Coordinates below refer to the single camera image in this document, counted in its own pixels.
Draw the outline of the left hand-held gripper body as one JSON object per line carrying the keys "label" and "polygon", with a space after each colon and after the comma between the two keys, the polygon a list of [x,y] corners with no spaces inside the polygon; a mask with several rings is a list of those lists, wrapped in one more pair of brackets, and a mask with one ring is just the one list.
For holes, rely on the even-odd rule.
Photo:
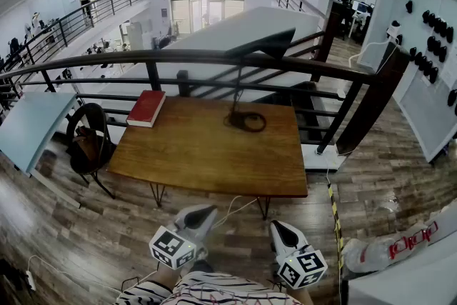
{"label": "left hand-held gripper body", "polygon": [[160,226],[149,242],[151,255],[170,269],[180,269],[196,260],[197,253],[204,247],[201,241],[182,236],[178,231]]}

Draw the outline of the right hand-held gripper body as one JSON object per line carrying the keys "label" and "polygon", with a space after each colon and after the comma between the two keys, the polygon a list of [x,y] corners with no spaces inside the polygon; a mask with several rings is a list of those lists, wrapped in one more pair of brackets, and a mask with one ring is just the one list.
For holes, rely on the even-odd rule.
{"label": "right hand-held gripper body", "polygon": [[303,289],[321,280],[328,269],[320,250],[306,246],[288,255],[276,257],[277,274],[291,289]]}

